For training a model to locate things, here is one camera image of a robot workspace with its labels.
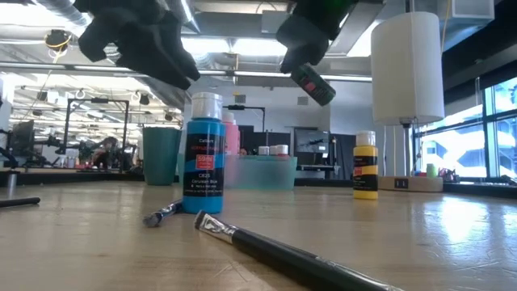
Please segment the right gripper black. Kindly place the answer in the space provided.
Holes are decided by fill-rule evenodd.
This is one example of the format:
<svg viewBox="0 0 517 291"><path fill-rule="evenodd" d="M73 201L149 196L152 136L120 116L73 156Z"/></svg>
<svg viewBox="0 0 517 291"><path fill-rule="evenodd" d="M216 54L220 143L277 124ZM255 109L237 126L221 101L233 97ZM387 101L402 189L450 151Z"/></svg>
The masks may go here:
<svg viewBox="0 0 517 291"><path fill-rule="evenodd" d="M343 20L357 2L357 0L297 0L292 13L307 19L329 40L335 40L341 32Z"/></svg>

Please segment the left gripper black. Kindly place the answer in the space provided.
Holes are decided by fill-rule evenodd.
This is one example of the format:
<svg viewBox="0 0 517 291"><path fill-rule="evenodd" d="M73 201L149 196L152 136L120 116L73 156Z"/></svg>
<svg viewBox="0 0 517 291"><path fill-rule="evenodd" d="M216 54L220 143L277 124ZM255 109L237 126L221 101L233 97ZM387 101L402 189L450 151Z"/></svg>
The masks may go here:
<svg viewBox="0 0 517 291"><path fill-rule="evenodd" d="M116 64L182 90L200 78L193 56L181 41L181 16L166 1L75 0L73 6L95 18L122 10L141 19L160 19L153 24L127 23L119 30L116 45L121 57Z"/></svg>

